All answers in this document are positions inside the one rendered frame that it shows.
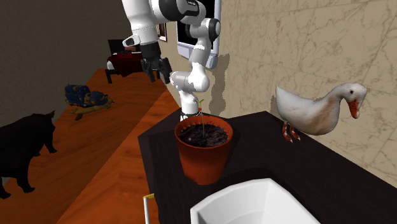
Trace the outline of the small wall picture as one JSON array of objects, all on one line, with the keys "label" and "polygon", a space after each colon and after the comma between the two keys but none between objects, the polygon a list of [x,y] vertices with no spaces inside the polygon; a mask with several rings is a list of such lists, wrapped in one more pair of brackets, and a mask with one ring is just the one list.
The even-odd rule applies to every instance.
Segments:
[{"label": "small wall picture", "polygon": [[167,42],[167,29],[166,29],[166,24],[158,24],[157,25],[157,31],[158,31],[158,37],[159,40]]}]

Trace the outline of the white goose figure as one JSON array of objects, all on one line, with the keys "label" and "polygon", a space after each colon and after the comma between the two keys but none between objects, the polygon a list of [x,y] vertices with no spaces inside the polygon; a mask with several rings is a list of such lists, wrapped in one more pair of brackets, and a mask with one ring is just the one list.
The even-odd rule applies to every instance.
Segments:
[{"label": "white goose figure", "polygon": [[331,132],[338,123],[342,99],[348,103],[351,116],[357,119],[367,93],[368,89],[359,83],[343,83],[324,97],[313,100],[276,87],[275,104],[284,121],[283,137],[289,142],[300,139],[295,129],[313,136]]}]

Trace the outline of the white sink basin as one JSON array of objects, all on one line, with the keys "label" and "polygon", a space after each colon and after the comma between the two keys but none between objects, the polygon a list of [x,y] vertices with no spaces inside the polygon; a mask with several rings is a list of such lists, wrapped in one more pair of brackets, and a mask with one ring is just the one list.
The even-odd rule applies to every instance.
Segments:
[{"label": "white sink basin", "polygon": [[191,224],[320,224],[270,178],[228,186],[190,209]]}]

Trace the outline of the terracotta pot with seedling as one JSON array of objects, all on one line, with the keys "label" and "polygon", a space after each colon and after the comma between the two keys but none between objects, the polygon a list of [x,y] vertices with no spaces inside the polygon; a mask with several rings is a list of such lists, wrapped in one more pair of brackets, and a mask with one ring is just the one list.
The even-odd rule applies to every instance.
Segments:
[{"label": "terracotta pot with seedling", "polygon": [[199,185],[217,182],[231,146],[231,125],[198,108],[198,115],[180,121],[174,133],[185,176]]}]

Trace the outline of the blue turtle figure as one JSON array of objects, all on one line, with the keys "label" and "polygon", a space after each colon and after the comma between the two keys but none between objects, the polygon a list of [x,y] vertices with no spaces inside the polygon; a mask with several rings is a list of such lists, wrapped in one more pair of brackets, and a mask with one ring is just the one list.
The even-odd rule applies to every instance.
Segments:
[{"label": "blue turtle figure", "polygon": [[75,114],[76,121],[79,121],[84,114],[92,113],[102,109],[109,109],[114,103],[108,94],[99,91],[91,91],[86,85],[67,85],[64,88],[65,103],[76,106],[70,110]]}]

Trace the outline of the white-framed window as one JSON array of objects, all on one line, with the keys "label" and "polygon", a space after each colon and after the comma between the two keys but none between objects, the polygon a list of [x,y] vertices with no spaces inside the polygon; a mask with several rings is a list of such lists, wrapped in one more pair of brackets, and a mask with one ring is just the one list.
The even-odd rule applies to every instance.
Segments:
[{"label": "white-framed window", "polygon": [[[197,0],[200,1],[206,8],[206,18],[216,18],[221,21],[221,0]],[[193,47],[197,43],[197,38],[190,38],[186,35],[185,24],[180,21],[176,22],[176,34],[177,34],[177,48],[178,54],[182,57],[189,59],[192,53]],[[211,52],[207,60],[206,68],[214,69],[218,63],[219,55],[219,40],[213,42]]]}]

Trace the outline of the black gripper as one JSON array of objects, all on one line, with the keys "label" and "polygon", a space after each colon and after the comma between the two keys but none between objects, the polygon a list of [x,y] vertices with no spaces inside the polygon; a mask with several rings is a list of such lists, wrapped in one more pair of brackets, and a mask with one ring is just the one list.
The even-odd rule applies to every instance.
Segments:
[{"label": "black gripper", "polygon": [[141,59],[141,66],[143,71],[148,74],[150,81],[153,83],[156,80],[153,69],[151,68],[151,62],[157,60],[157,70],[163,74],[165,84],[170,83],[172,68],[167,57],[163,59],[160,58],[161,50],[158,42],[140,45],[140,51],[143,56],[143,59]]}]

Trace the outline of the black pig figure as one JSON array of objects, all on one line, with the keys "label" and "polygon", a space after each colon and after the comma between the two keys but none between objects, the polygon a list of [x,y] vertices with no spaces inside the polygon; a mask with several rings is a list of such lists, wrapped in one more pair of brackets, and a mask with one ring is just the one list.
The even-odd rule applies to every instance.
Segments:
[{"label": "black pig figure", "polygon": [[54,115],[54,111],[33,113],[0,127],[0,181],[15,178],[24,193],[35,190],[28,180],[29,164],[32,158],[40,156],[44,146],[50,153],[57,152],[53,147]]}]

